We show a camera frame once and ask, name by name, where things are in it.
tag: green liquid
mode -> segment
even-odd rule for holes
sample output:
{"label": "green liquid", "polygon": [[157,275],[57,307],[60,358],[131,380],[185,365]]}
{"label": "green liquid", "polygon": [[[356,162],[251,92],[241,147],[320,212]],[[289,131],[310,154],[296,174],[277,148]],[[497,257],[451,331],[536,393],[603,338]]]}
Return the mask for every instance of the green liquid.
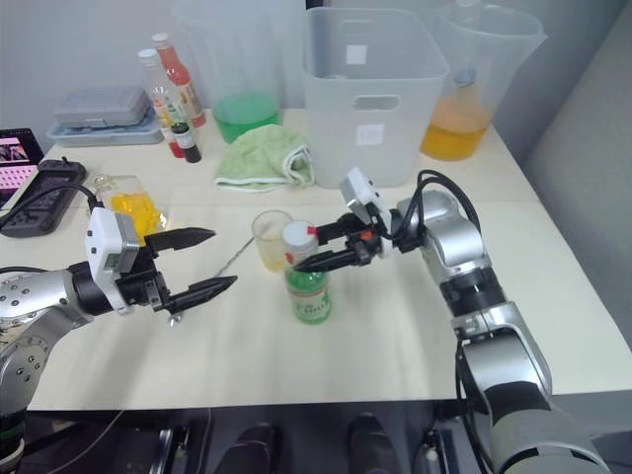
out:
{"label": "green liquid", "polygon": [[217,103],[213,115],[222,138],[232,143],[248,130],[271,123],[280,124],[277,102],[258,92],[228,96]]}

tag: white plastic bin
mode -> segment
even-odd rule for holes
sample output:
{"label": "white plastic bin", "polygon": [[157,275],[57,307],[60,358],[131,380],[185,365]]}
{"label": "white plastic bin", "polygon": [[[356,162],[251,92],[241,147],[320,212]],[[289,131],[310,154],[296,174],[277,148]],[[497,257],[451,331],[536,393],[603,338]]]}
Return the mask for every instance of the white plastic bin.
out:
{"label": "white plastic bin", "polygon": [[316,182],[359,166],[377,186],[406,182],[448,66],[417,17],[401,10],[307,11],[303,69]]}

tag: plastic bin handle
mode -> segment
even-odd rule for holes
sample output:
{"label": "plastic bin handle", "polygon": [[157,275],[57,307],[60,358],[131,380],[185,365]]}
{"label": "plastic bin handle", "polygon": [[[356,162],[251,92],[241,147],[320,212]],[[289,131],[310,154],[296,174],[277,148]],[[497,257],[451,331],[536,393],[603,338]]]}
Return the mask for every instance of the plastic bin handle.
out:
{"label": "plastic bin handle", "polygon": [[399,96],[355,96],[354,109],[358,112],[392,112],[399,107]]}

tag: black cable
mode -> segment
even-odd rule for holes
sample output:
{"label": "black cable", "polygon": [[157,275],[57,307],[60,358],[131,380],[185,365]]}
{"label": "black cable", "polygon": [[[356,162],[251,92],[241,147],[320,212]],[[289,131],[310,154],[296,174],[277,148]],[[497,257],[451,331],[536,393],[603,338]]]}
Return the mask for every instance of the black cable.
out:
{"label": "black cable", "polygon": [[[461,342],[459,341],[456,345],[456,353],[458,354],[461,349]],[[458,408],[459,415],[461,420],[463,421],[463,428],[465,428],[465,434],[467,435],[467,440],[472,446],[472,452],[474,453],[474,459],[476,459],[476,464],[480,469],[481,473],[487,474],[488,470],[481,455],[481,445],[476,442],[476,438],[472,432],[472,427],[469,424],[469,420],[467,418],[467,406],[465,404],[465,400],[463,400],[463,394],[461,393],[461,377],[458,373],[458,368],[456,364],[454,365],[454,385],[456,388],[456,406]]]}
{"label": "black cable", "polygon": [[[431,177],[424,179],[424,175],[431,175]],[[448,191],[450,191],[452,195],[456,198],[458,203],[461,205],[461,207],[463,207],[463,210],[465,211],[465,215],[467,216],[467,218],[474,224],[474,226],[478,229],[478,231],[481,232],[481,222],[478,218],[478,213],[476,212],[476,208],[474,207],[474,204],[472,204],[472,201],[467,196],[467,194],[463,190],[461,190],[461,188],[459,188],[459,186],[456,183],[454,183],[452,180],[450,180],[445,174],[440,173],[439,171],[435,171],[435,170],[422,170],[417,175],[417,187],[415,188],[415,192],[413,193],[413,196],[411,197],[411,202],[408,205],[408,208],[406,209],[404,216],[402,217],[401,225],[399,226],[397,231],[394,232],[393,234],[390,234],[386,231],[381,232],[380,235],[382,237],[389,240],[397,240],[401,238],[402,235],[409,228],[410,223],[413,220],[413,215],[415,214],[415,211],[417,211],[418,215],[420,216],[419,217],[420,222],[417,227],[418,232],[419,232],[419,237],[420,238],[423,237],[423,233],[424,233],[423,190],[425,186],[431,185],[431,184],[440,185],[446,188]],[[376,218],[382,224],[382,227],[384,227],[384,222],[382,221],[381,217],[379,215],[376,215]]]}
{"label": "black cable", "polygon": [[2,227],[4,227],[7,224],[7,222],[9,222],[16,214],[18,214],[19,212],[22,212],[24,209],[26,209],[28,206],[30,206],[37,200],[43,198],[44,196],[50,193],[54,193],[55,191],[63,191],[63,190],[69,190],[69,189],[77,190],[83,193],[84,195],[86,195],[86,197],[88,198],[88,205],[90,206],[90,210],[92,210],[94,207],[103,207],[103,204],[99,202],[95,194],[92,191],[90,191],[88,188],[81,185],[76,185],[74,183],[64,183],[62,185],[48,188],[47,190],[43,190],[37,193],[36,195],[31,196],[23,200],[22,202],[17,203],[14,207],[11,208],[9,212],[7,212],[5,215],[3,215],[0,218],[0,229],[2,229]]}
{"label": "black cable", "polygon": [[[423,179],[424,174],[430,174],[432,176],[430,178]],[[448,189],[454,195],[456,200],[458,200],[458,203],[461,204],[461,206],[463,207],[463,210],[465,210],[465,214],[467,215],[467,218],[472,221],[472,223],[476,226],[479,232],[481,231],[481,222],[478,218],[478,214],[476,212],[476,208],[474,207],[474,204],[472,204],[472,201],[467,196],[467,194],[463,190],[461,190],[461,188],[452,180],[450,180],[446,175],[435,170],[422,170],[417,175],[417,180],[418,180],[418,184],[417,184],[418,188],[423,189],[425,186],[435,183]]]}
{"label": "black cable", "polygon": [[42,274],[44,272],[47,272],[47,270],[36,269],[35,267],[21,267],[21,266],[3,267],[2,269],[0,269],[0,274],[12,274],[12,273],[17,273],[17,272],[30,273],[30,274]]}
{"label": "black cable", "polygon": [[483,458],[483,462],[485,462],[485,465],[490,470],[493,470],[492,458],[490,457],[489,453],[487,452],[487,449],[481,442],[481,437],[478,435],[478,429],[476,428],[476,416],[474,414],[474,410],[468,410],[468,422],[472,429],[472,434],[474,435],[474,441],[479,446],[479,449],[481,451],[481,457]]}

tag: black cap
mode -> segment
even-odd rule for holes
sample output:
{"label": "black cap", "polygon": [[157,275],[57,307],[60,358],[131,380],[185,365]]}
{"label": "black cap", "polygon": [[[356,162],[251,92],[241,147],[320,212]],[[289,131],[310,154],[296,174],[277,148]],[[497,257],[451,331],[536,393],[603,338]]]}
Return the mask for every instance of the black cap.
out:
{"label": "black cap", "polygon": [[171,131],[174,133],[187,133],[189,131],[189,125],[185,121],[179,121],[171,125]]}

